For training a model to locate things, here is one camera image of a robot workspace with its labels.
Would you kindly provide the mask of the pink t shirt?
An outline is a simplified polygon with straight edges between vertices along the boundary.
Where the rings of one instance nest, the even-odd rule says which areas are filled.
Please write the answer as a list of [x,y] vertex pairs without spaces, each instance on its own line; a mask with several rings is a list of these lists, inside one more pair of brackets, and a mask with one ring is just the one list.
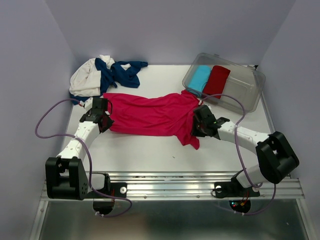
[[200,141],[192,135],[194,109],[199,100],[187,90],[156,98],[125,93],[104,93],[112,103],[110,130],[120,134],[171,137],[183,146],[199,149]]

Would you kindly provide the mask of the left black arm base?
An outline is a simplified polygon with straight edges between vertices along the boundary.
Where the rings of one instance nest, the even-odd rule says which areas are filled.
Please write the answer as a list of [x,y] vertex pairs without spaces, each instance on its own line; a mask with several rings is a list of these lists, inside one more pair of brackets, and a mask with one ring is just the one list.
[[[112,197],[126,198],[127,189],[128,189],[128,185],[126,182],[111,182],[110,186],[105,186],[102,189],[98,189],[97,191]],[[85,199],[102,199],[104,197],[93,191],[90,191],[84,198]]]

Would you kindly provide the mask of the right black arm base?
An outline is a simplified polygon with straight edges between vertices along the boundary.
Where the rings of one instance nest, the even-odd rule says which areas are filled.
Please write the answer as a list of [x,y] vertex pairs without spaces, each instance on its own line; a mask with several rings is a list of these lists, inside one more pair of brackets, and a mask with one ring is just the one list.
[[211,194],[218,199],[259,197],[260,192],[255,192],[251,187],[244,188],[239,183],[232,181],[219,181],[214,183]]

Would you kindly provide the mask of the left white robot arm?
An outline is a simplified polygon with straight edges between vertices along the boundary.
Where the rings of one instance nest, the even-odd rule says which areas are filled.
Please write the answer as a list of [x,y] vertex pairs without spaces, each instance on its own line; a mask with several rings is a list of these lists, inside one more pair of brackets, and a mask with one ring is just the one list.
[[94,189],[100,197],[111,193],[107,173],[86,172],[83,161],[90,145],[108,130],[114,121],[110,118],[113,106],[106,98],[91,98],[84,103],[85,114],[69,143],[56,156],[45,162],[46,191],[50,199],[83,200]]

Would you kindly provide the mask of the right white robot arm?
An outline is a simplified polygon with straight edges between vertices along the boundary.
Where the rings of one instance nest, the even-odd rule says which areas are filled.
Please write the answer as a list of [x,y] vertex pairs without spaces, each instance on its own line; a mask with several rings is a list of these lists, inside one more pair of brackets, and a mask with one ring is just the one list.
[[193,136],[233,143],[238,155],[240,147],[256,155],[257,165],[250,168],[245,168],[239,157],[242,170],[230,181],[231,192],[235,195],[266,182],[278,184],[300,164],[287,138],[279,131],[268,134],[240,127],[225,117],[216,118],[207,105],[197,107],[193,113]]

